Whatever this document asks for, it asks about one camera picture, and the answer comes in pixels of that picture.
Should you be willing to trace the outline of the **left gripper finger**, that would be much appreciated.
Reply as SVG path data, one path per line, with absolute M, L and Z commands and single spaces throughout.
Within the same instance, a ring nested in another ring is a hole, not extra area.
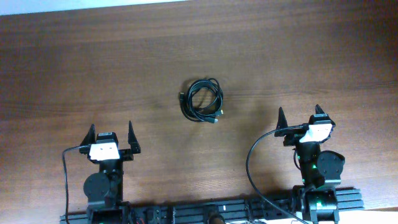
M 95 125 L 91 124 L 88 133 L 86 134 L 86 136 L 84 137 L 84 139 L 82 140 L 80 146 L 87 146 L 90 144 L 94 144 L 96 141 L 96 134 L 95 134 Z
M 132 127 L 132 121 L 129 121 L 128 124 L 128 135 L 127 135 L 127 142 L 131 147 L 131 151 L 133 154 L 140 154 L 141 153 L 141 147 L 139 145 L 139 142 L 136 138 L 136 135 L 134 134 L 134 130 Z

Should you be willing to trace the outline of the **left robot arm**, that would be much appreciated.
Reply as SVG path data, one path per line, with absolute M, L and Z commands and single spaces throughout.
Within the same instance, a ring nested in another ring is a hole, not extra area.
M 134 134 L 132 122 L 128 123 L 127 149 L 119 148 L 116 133 L 95 133 L 91 125 L 82 140 L 79 152 L 99 166 L 99 171 L 86 178 L 83 191 L 88 199 L 87 223 L 135 223 L 131 204 L 123 200 L 123 163 L 134 160 L 141 147 Z

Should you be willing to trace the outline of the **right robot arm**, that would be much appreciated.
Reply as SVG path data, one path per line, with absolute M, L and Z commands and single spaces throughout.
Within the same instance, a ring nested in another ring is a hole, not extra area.
M 336 124 L 319 105 L 307 123 L 289 126 L 279 108 L 275 137 L 283 137 L 284 146 L 293 146 L 295 165 L 300 170 L 302 185 L 293 187 L 291 209 L 301 212 L 302 219 L 312 223 L 340 220 L 336 186 L 341 184 L 345 157 L 320 146 L 330 139 Z

